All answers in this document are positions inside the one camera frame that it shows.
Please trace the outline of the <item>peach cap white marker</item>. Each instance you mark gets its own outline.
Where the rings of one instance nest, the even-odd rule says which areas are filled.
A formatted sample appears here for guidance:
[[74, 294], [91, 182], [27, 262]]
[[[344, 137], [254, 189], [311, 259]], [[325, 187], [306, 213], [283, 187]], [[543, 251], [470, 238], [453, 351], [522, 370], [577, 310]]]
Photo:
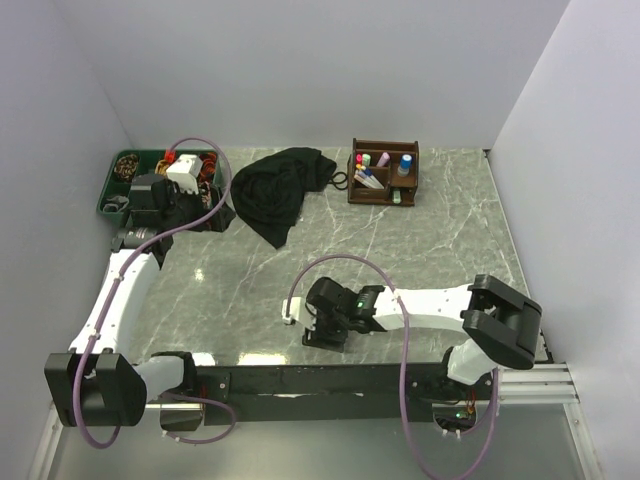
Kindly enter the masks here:
[[376, 189], [376, 190], [384, 189], [384, 186], [382, 186], [379, 182], [374, 182], [373, 178], [369, 176], [361, 177], [359, 175], [355, 175], [354, 180], [370, 189]]

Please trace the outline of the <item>light blue cap marker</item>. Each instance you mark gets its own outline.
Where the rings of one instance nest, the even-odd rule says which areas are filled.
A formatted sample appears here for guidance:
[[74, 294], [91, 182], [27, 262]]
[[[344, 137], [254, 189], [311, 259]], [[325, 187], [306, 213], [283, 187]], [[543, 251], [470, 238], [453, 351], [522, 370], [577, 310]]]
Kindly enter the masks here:
[[373, 173], [370, 170], [368, 170], [368, 169], [360, 170], [359, 173], [360, 173], [362, 178], [367, 178], [368, 181], [372, 185], [374, 185], [376, 188], [378, 188], [378, 189], [384, 189], [385, 188], [385, 186], [373, 175]]

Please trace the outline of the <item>brown wooden desk organizer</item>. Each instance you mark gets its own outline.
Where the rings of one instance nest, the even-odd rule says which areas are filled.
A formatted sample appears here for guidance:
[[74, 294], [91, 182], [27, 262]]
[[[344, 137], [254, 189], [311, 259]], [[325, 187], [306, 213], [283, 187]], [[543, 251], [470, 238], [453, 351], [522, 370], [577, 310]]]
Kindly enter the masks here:
[[[377, 167], [376, 163], [383, 152], [388, 152], [391, 159], [386, 166]], [[370, 170], [385, 186], [383, 190], [367, 188], [354, 180], [355, 175], [361, 176], [355, 168], [357, 154], [369, 154], [371, 156], [371, 165], [364, 167]], [[401, 157], [404, 154], [413, 156], [413, 162], [408, 171], [398, 169]], [[348, 202], [362, 205], [414, 206], [419, 185], [419, 163], [420, 148], [417, 141], [396, 142], [354, 138], [352, 152], [347, 165]], [[401, 192], [402, 201], [399, 205], [393, 203], [392, 195], [395, 189], [399, 189]]]

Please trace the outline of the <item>purple pastel highlighter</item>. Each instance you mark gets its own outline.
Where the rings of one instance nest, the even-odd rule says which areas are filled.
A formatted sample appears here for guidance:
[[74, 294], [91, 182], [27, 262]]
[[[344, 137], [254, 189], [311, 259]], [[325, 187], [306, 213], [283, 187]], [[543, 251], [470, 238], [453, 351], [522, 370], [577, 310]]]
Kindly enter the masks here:
[[377, 167], [384, 167], [389, 163], [390, 159], [391, 159], [390, 154], [388, 152], [383, 152], [380, 155], [380, 157], [379, 157], [379, 159], [378, 159], [378, 161], [376, 163], [376, 166]]

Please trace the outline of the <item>blue correction tape roll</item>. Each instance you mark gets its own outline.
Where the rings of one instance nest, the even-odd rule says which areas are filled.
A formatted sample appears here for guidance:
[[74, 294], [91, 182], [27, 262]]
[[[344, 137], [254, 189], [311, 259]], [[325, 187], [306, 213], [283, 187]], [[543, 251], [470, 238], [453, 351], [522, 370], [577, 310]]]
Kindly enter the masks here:
[[403, 171], [408, 171], [411, 167], [412, 162], [413, 162], [413, 156], [410, 154], [404, 154], [401, 157], [398, 169]]

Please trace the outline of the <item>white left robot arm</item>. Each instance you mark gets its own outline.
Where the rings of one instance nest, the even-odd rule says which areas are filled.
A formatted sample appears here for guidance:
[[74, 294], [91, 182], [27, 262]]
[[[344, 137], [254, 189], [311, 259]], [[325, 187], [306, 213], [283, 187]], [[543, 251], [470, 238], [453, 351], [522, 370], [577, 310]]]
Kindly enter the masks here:
[[189, 352], [155, 353], [139, 365], [127, 358], [133, 327], [177, 228], [201, 215], [199, 197], [170, 179], [155, 173], [133, 179], [126, 220], [112, 241], [89, 318], [68, 350], [50, 354], [44, 367], [63, 425], [135, 426], [146, 405], [163, 394], [186, 402], [203, 392]]

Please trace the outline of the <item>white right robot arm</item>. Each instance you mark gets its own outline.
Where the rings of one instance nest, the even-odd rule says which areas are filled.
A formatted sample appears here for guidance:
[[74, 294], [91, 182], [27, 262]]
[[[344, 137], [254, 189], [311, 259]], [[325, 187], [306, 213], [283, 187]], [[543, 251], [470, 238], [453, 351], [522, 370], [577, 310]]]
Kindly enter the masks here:
[[337, 352], [343, 352], [351, 332], [410, 327], [462, 334], [464, 342], [448, 348], [424, 382], [429, 401], [454, 403], [497, 367], [533, 368], [542, 308], [488, 274], [444, 289], [366, 285], [357, 292], [322, 277], [305, 296], [285, 299], [282, 317], [303, 326], [304, 345]]

